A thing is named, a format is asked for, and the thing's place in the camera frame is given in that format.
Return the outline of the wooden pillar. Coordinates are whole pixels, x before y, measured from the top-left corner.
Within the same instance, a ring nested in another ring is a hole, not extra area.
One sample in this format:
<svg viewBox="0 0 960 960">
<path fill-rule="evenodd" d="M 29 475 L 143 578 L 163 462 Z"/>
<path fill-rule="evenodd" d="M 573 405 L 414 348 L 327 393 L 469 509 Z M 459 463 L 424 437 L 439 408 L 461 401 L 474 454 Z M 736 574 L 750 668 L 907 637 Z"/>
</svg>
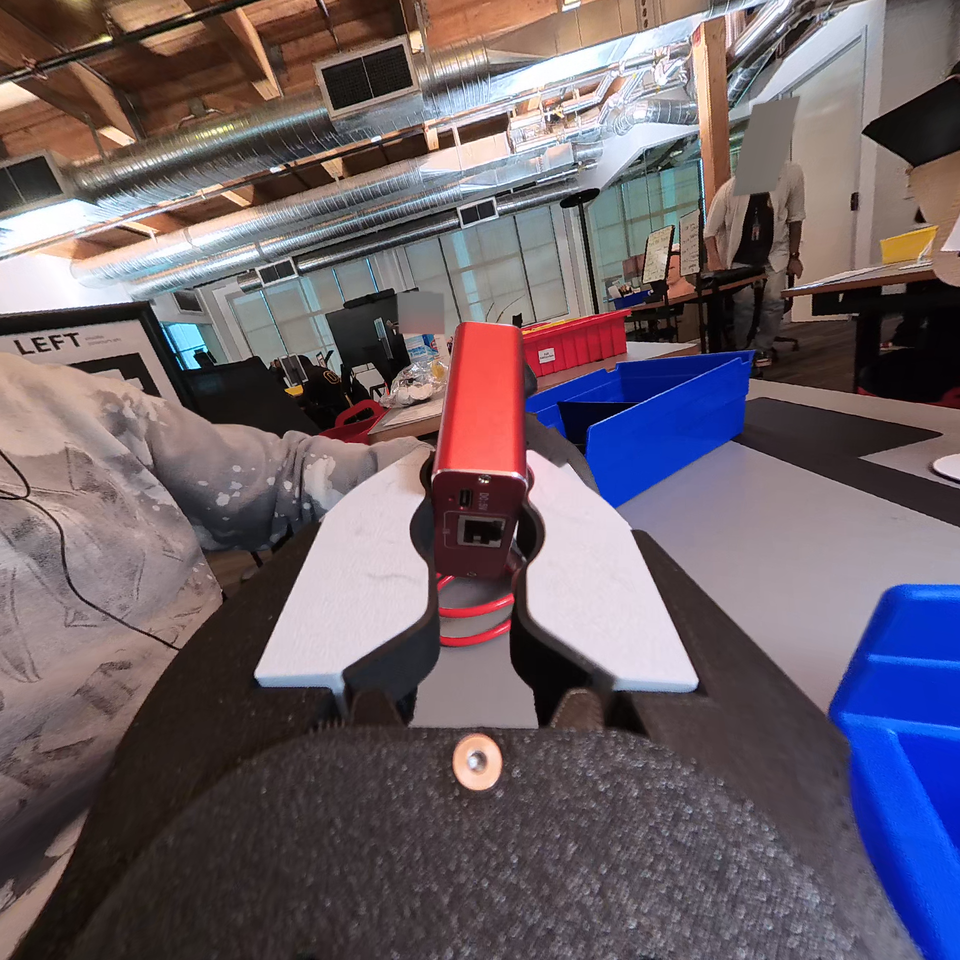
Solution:
<svg viewBox="0 0 960 960">
<path fill-rule="evenodd" d="M 698 108 L 703 213 L 731 177 L 726 20 L 703 21 L 691 40 L 694 90 Z"/>
</svg>

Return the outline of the blue plastic bin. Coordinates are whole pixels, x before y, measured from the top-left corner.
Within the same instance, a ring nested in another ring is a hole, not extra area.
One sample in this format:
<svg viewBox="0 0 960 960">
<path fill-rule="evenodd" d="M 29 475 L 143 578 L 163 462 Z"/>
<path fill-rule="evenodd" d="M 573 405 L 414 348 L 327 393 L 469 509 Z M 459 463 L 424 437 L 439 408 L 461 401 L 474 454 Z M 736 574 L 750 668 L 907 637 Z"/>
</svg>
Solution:
<svg viewBox="0 0 960 960">
<path fill-rule="evenodd" d="M 859 834 L 924 958 L 959 957 L 959 587 L 886 590 L 829 707 Z"/>
<path fill-rule="evenodd" d="M 526 409 L 581 450 L 600 496 L 620 507 L 742 433 L 753 359 L 619 363 L 538 391 Z"/>
</svg>

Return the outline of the clear plastic bag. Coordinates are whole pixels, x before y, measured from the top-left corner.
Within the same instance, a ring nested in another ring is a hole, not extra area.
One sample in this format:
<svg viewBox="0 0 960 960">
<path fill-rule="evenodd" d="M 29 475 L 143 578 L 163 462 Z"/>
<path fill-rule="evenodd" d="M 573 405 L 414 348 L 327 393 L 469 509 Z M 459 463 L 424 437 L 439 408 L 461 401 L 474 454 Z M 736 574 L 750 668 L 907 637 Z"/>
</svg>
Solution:
<svg viewBox="0 0 960 960">
<path fill-rule="evenodd" d="M 420 357 L 402 368 L 381 400 L 388 410 L 430 402 L 445 394 L 450 377 L 450 357 Z"/>
</svg>

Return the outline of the black floor lamp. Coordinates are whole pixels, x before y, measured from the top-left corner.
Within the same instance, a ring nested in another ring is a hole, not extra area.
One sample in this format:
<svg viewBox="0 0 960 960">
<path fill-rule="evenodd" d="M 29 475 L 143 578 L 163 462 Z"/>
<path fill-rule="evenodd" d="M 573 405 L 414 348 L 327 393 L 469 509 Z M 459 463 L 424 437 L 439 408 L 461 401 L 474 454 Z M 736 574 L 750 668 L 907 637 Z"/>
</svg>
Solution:
<svg viewBox="0 0 960 960">
<path fill-rule="evenodd" d="M 587 208 L 600 193 L 599 188 L 589 186 L 564 196 L 558 203 L 567 221 L 565 230 L 570 258 L 579 270 L 583 310 L 590 315 L 598 314 L 601 310 L 594 276 L 594 251 Z"/>
</svg>

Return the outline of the black framed sign board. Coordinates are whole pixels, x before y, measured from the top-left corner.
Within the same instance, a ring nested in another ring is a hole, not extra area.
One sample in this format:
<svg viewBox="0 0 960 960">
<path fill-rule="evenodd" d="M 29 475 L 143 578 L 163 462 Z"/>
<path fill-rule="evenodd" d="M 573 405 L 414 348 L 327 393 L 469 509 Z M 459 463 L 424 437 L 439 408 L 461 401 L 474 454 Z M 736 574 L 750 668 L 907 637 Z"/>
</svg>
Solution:
<svg viewBox="0 0 960 960">
<path fill-rule="evenodd" d="M 668 224 L 651 231 L 645 242 L 641 282 L 653 286 L 667 282 L 675 227 Z"/>
</svg>

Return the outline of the yellow plastic bin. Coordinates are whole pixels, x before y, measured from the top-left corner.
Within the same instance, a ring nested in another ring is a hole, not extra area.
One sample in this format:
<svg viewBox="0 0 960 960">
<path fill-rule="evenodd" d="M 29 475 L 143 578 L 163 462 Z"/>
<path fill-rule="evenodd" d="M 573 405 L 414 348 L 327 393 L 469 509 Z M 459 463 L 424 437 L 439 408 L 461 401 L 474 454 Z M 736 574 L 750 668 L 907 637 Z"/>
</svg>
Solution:
<svg viewBox="0 0 960 960">
<path fill-rule="evenodd" d="M 881 239 L 879 242 L 881 263 L 889 266 L 919 263 L 929 259 L 937 230 L 935 224 L 924 224 L 907 232 Z"/>
</svg>

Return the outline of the person's left forearm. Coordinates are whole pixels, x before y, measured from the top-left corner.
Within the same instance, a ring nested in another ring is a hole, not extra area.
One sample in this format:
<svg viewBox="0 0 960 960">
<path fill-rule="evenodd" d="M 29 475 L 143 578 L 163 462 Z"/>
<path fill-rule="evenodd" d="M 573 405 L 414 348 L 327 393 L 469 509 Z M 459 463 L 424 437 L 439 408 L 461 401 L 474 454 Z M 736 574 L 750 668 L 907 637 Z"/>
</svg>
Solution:
<svg viewBox="0 0 960 960">
<path fill-rule="evenodd" d="M 203 550 L 257 551 L 318 522 L 347 494 L 411 453 L 415 438 L 373 445 L 213 424 L 158 401 L 144 420 L 150 471 Z"/>
</svg>

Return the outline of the red metal box with ethernet port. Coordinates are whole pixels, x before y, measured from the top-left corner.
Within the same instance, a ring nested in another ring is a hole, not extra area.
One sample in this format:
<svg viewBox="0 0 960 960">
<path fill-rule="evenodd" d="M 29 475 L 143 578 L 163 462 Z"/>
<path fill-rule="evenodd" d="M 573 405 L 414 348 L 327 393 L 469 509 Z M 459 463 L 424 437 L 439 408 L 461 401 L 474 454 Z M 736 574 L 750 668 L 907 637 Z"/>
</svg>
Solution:
<svg viewBox="0 0 960 960">
<path fill-rule="evenodd" d="M 438 574 L 497 580 L 527 504 L 522 331 L 460 324 L 430 474 Z"/>
</svg>

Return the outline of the large silver ventilation duct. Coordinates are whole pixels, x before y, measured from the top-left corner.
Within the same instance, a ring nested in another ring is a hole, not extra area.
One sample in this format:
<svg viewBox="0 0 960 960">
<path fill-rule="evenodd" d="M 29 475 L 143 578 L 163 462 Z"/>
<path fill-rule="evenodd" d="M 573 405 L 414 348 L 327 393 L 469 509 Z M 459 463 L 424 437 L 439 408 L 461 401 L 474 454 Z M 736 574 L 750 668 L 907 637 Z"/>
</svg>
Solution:
<svg viewBox="0 0 960 960">
<path fill-rule="evenodd" d="M 334 103 L 319 72 L 306 90 L 195 122 L 100 158 L 60 162 L 73 195 L 109 220 L 303 160 L 424 127 L 472 125 L 538 97 L 547 114 L 592 114 L 600 92 L 678 59 L 695 27 L 757 2 L 413 2 L 422 47 L 403 51 L 399 90 Z"/>
</svg>

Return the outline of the long silver ventilation duct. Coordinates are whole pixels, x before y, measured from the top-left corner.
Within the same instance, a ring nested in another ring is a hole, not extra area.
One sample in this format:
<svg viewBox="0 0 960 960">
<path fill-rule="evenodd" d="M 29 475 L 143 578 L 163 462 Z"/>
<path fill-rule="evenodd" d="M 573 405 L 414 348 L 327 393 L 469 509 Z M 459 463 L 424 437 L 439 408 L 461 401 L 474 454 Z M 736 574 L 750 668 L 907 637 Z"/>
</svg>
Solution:
<svg viewBox="0 0 960 960">
<path fill-rule="evenodd" d="M 120 284 L 132 298 L 215 282 L 323 241 L 443 210 L 574 169 L 568 152 L 511 157 L 466 171 L 439 171 L 413 161 L 350 177 L 236 214 L 187 226 L 71 264 L 83 287 Z"/>
</svg>

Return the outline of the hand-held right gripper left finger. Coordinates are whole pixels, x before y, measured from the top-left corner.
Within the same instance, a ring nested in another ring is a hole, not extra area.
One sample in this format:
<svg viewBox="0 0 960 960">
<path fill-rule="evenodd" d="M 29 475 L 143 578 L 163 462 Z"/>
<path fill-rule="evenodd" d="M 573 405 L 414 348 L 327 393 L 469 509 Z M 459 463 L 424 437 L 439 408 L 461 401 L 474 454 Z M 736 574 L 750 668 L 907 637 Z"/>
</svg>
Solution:
<svg viewBox="0 0 960 960">
<path fill-rule="evenodd" d="M 255 667 L 263 689 L 324 689 L 346 714 L 410 698 L 437 665 L 440 614 L 428 447 L 354 488 L 323 518 Z"/>
</svg>

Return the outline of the black office chair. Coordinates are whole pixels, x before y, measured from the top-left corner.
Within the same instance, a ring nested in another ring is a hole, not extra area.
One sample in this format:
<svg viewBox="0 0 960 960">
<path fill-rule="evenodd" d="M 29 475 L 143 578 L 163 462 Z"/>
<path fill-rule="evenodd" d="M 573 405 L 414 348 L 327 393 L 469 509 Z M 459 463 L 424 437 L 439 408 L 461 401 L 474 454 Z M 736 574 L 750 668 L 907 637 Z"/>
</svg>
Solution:
<svg viewBox="0 0 960 960">
<path fill-rule="evenodd" d="M 258 357 L 182 373 L 192 408 L 214 425 L 250 426 L 277 437 L 320 429 Z"/>
</svg>

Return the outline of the cardboard cutout with black cap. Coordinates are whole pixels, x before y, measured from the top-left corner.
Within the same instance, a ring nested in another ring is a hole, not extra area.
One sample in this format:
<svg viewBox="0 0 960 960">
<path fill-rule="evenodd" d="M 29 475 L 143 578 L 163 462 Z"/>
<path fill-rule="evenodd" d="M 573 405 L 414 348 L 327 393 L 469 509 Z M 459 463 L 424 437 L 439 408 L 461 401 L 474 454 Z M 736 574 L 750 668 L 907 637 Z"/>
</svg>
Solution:
<svg viewBox="0 0 960 960">
<path fill-rule="evenodd" d="M 870 121 L 862 134 L 905 161 L 913 198 L 936 229 L 931 268 L 938 280 L 958 287 L 958 66 L 930 90 Z"/>
</svg>

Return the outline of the grey desk with black legs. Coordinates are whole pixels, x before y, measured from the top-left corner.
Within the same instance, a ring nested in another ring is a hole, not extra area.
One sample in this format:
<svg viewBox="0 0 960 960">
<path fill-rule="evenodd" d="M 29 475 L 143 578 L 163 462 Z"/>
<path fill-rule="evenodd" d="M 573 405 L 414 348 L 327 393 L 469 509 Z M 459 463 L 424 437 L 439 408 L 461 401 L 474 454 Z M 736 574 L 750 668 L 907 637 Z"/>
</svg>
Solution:
<svg viewBox="0 0 960 960">
<path fill-rule="evenodd" d="M 781 292 L 785 301 L 797 297 L 810 298 L 813 318 L 846 316 L 854 322 L 854 393 L 862 370 L 881 354 L 885 318 L 948 309 L 957 319 L 959 308 L 958 287 L 939 278 L 930 257 L 846 271 Z"/>
</svg>

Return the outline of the wooden desk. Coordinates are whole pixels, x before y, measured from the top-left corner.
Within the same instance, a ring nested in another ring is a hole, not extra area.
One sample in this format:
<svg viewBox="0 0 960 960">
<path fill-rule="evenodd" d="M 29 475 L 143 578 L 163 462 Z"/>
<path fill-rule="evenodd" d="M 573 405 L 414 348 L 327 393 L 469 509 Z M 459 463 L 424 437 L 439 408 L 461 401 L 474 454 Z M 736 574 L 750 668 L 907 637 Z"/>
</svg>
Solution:
<svg viewBox="0 0 960 960">
<path fill-rule="evenodd" d="M 729 352 L 736 347 L 733 332 L 733 297 L 740 291 L 752 291 L 765 284 L 763 270 L 737 268 L 702 272 L 690 282 L 656 281 L 650 296 L 630 306 L 625 318 L 627 341 L 639 343 L 678 343 L 681 314 L 688 306 L 696 310 L 696 340 L 702 354 Z"/>
</svg>

